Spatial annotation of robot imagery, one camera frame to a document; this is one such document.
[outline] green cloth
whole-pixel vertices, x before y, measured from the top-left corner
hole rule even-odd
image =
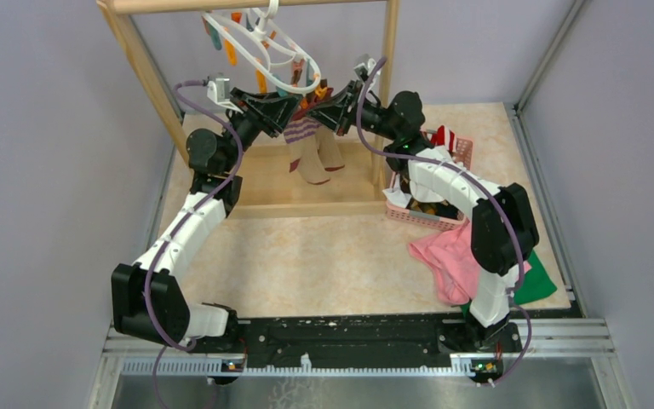
[[[523,286],[515,292],[515,302],[517,304],[527,304],[528,302],[548,298],[558,290],[558,287],[548,277],[545,266],[542,265],[534,251],[528,257],[528,263],[531,265],[531,269],[525,275]],[[460,306],[463,315],[468,313],[468,308],[470,308],[470,302]]]

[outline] towel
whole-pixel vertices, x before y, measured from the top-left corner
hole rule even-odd
[[[432,270],[441,302],[461,305],[477,295],[480,265],[470,248],[470,232],[466,222],[456,230],[431,234],[408,245],[410,255]],[[526,262],[525,271],[530,268]]]

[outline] laundry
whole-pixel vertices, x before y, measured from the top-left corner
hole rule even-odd
[[[335,134],[319,122],[302,117],[290,122],[283,135],[290,150],[290,173],[296,170],[307,183],[327,183],[329,172],[345,167]]]
[[[470,248],[470,223],[456,230],[429,235],[408,245],[410,255],[433,272],[438,299],[460,305],[478,292],[480,265]],[[525,271],[530,264],[525,263]]]
[[[412,196],[410,196],[408,193],[403,192],[402,189],[399,188],[398,177],[393,177],[393,181],[391,185],[392,186],[388,187],[387,189],[382,189],[382,193],[385,194],[387,201],[391,205],[397,206],[400,209],[406,208],[407,205],[410,204],[410,199],[412,199]]]

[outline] wooden drying rack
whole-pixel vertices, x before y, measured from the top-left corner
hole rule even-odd
[[[280,0],[280,6],[387,3],[382,54],[387,63],[382,68],[379,96],[389,101],[399,0]],[[186,133],[169,101],[156,64],[146,51],[130,14],[242,9],[266,7],[269,0],[97,0],[96,2],[122,46],[136,77],[141,81],[164,126],[171,135],[182,159],[186,155]],[[376,137],[373,146],[382,149],[384,140]],[[289,153],[286,147],[253,146],[244,156],[239,174],[244,185],[236,217],[328,216],[377,213],[384,211],[382,189],[385,187],[384,159],[370,153],[358,142],[340,143],[346,169],[336,172],[332,181],[312,186],[298,175],[288,173]]]

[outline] colorful clothespin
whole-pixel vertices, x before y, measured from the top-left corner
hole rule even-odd
[[[242,13],[235,12],[232,13],[232,21],[239,23],[242,21]],[[229,59],[229,63],[232,64],[232,66],[237,65],[237,51],[234,49],[234,46],[232,43],[229,43],[227,40],[224,40],[224,48],[227,51],[227,58]]]
[[[325,95],[327,95],[327,88],[327,80],[320,80],[319,85],[314,89],[314,94],[321,100]]]
[[[267,78],[265,78],[264,74],[261,73],[261,71],[256,70],[256,75],[257,75],[257,85],[259,86],[260,89],[260,94],[266,94],[267,93]]]
[[[211,24],[202,17],[202,22],[204,23],[204,30],[212,38],[212,44],[214,44],[215,49],[221,50],[221,40],[219,39],[219,32],[211,26]]]
[[[276,74],[275,74],[274,77],[275,77],[278,81],[282,81],[282,78],[280,78],[279,75],[276,75]],[[279,94],[279,96],[287,96],[287,91],[285,91],[284,89],[281,89],[281,88],[279,88],[279,87],[275,87],[275,88],[277,88],[277,94]]]
[[[307,60],[307,75],[305,76],[305,83],[307,87],[314,83],[314,78],[312,78],[312,67],[309,65],[309,60]]]
[[[299,62],[292,61],[292,86],[296,87],[300,78],[302,77],[302,68],[304,67],[304,59],[301,59]]]
[[[273,40],[276,36],[277,36],[277,32],[272,32],[272,34],[269,35],[269,38],[270,38],[271,40]],[[269,43],[268,43],[267,41],[262,41],[262,42],[261,42],[261,45],[264,46],[264,49],[268,49],[268,48],[269,48]]]

